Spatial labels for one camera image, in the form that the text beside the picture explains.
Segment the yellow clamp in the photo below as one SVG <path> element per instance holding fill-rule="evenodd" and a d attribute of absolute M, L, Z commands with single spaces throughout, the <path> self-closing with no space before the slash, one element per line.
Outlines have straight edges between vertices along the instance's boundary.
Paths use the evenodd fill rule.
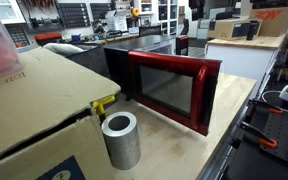
<path fill-rule="evenodd" d="M 114 96 L 109 96 L 107 98 L 104 98 L 104 99 L 101 99 L 99 101 L 95 101 L 93 102 L 93 108 L 96 109 L 96 113 L 98 115 L 102 115 L 105 113 L 104 111 L 104 104 L 107 104 L 107 103 L 110 103 L 110 102 L 113 102 L 115 100 L 115 97 Z"/>

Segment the red microwave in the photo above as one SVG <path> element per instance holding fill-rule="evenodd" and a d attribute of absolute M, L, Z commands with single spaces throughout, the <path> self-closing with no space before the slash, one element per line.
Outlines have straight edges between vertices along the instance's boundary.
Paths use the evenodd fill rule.
<path fill-rule="evenodd" d="M 206 136 L 221 61 L 130 51 L 134 99 Z"/>

